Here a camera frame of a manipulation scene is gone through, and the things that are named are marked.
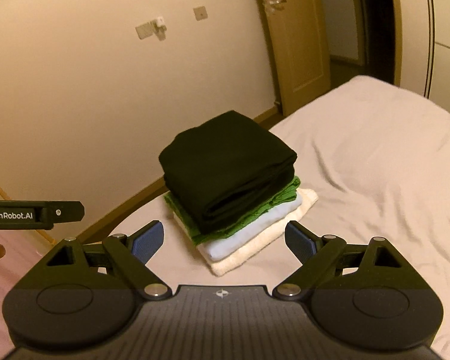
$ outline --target wooden door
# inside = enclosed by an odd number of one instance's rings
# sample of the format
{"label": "wooden door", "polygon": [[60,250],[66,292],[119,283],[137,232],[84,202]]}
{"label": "wooden door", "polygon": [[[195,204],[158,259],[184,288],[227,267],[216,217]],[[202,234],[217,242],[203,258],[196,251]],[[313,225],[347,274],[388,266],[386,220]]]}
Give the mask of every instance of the wooden door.
{"label": "wooden door", "polygon": [[262,0],[270,29],[282,111],[292,114],[330,90],[321,0]]}

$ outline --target folded clothing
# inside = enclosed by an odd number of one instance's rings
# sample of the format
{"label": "folded clothing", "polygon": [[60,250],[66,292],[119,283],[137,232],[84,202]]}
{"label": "folded clothing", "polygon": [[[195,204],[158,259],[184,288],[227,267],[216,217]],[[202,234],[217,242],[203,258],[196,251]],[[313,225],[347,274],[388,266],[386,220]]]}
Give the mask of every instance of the folded clothing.
{"label": "folded clothing", "polygon": [[159,155],[168,189],[203,234],[232,225],[294,177],[296,153],[252,119],[225,112]]}
{"label": "folded clothing", "polygon": [[200,233],[200,230],[193,218],[186,212],[186,210],[181,205],[181,202],[173,195],[173,193],[168,192],[163,198],[165,199],[165,202],[170,207],[170,209],[177,214],[177,216],[180,218],[180,221],[185,225],[188,235],[192,239],[193,243],[195,245],[199,245],[210,240],[228,238],[231,235],[234,235],[237,231],[243,229],[248,224],[255,221],[257,218],[259,218],[261,215],[263,215],[273,207],[282,203],[293,202],[297,197],[296,189],[299,186],[300,179],[295,176],[293,180],[288,183],[280,192],[272,196],[270,199],[268,199],[258,207],[254,207],[249,212],[246,212],[241,218],[238,219],[236,223],[208,234]]}
{"label": "folded clothing", "polygon": [[[314,190],[303,190],[299,188],[297,193],[302,197],[302,204],[296,210],[289,213],[285,218],[275,222],[273,225],[266,228],[256,237],[252,238],[249,242],[247,242],[240,249],[233,252],[228,257],[221,259],[220,261],[212,261],[208,258],[207,253],[203,251],[202,245],[197,247],[198,251],[205,259],[205,262],[210,268],[210,271],[215,276],[223,276],[227,272],[238,268],[245,261],[247,261],[250,257],[254,256],[262,249],[264,249],[267,245],[275,241],[279,238],[284,232],[285,227],[290,221],[299,221],[303,218],[303,216],[307,213],[307,211],[312,207],[313,204],[318,200],[318,196]],[[179,227],[186,233],[187,229],[183,225],[183,223],[175,217]]]}
{"label": "folded clothing", "polygon": [[[297,194],[293,202],[282,203],[271,208],[268,212],[260,215],[257,219],[246,225],[243,229],[237,231],[234,235],[225,239],[216,239],[200,244],[199,247],[201,248],[202,254],[206,255],[211,261],[224,259],[234,251],[240,249],[266,228],[285,218],[292,211],[295,211],[300,207],[302,202],[302,196]],[[173,213],[173,216],[176,221],[180,221],[180,218],[175,212]]]}

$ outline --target cream folded towel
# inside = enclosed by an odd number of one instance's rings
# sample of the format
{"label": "cream folded towel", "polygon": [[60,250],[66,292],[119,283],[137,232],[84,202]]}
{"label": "cream folded towel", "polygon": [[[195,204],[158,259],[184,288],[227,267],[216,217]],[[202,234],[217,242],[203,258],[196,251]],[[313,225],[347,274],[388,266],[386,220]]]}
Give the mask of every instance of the cream folded towel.
{"label": "cream folded towel", "polygon": [[[224,259],[221,259],[219,261],[211,261],[207,253],[203,250],[201,245],[198,245],[197,249],[202,255],[202,257],[207,262],[208,266],[210,267],[211,272],[215,276],[223,276],[227,272],[238,268],[241,266],[245,261],[247,261],[250,257],[254,256],[258,252],[260,252],[262,249],[264,249],[267,245],[275,241],[277,238],[279,238],[284,232],[285,232],[285,226],[290,221],[299,221],[303,218],[303,216],[307,213],[307,211],[312,207],[313,204],[318,200],[317,193],[314,190],[310,189],[301,189],[298,188],[297,193],[299,193],[302,198],[302,204],[300,207],[298,207],[296,210],[289,213],[285,218],[279,220],[278,222],[275,222],[273,225],[266,228],[264,231],[262,231],[260,234],[258,234],[255,238],[251,239],[249,242],[247,242],[244,246],[242,246],[237,251],[233,252],[228,257],[225,257]],[[180,226],[180,228],[185,232],[185,234],[188,236],[187,229],[183,225],[183,223],[180,221],[179,217],[176,216],[176,214],[173,214],[174,219]]]}

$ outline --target ribbed gray surface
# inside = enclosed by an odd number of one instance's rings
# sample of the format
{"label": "ribbed gray surface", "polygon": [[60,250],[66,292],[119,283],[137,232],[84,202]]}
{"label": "ribbed gray surface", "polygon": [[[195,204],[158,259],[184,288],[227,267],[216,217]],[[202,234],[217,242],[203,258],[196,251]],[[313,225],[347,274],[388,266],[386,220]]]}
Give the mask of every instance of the ribbed gray surface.
{"label": "ribbed gray surface", "polygon": [[171,299],[144,305],[120,337],[76,354],[34,354],[10,360],[436,360],[428,349],[365,354],[330,340],[294,302],[262,287],[182,286]]}

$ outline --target pink fabric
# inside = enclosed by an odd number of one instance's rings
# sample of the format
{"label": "pink fabric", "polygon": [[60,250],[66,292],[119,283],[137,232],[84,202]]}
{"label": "pink fabric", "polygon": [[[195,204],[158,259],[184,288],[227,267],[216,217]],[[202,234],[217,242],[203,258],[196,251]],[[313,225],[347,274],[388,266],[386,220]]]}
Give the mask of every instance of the pink fabric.
{"label": "pink fabric", "polygon": [[0,231],[0,243],[6,255],[0,259],[0,359],[13,349],[7,326],[2,317],[2,303],[12,289],[43,256],[32,235],[25,231]]}

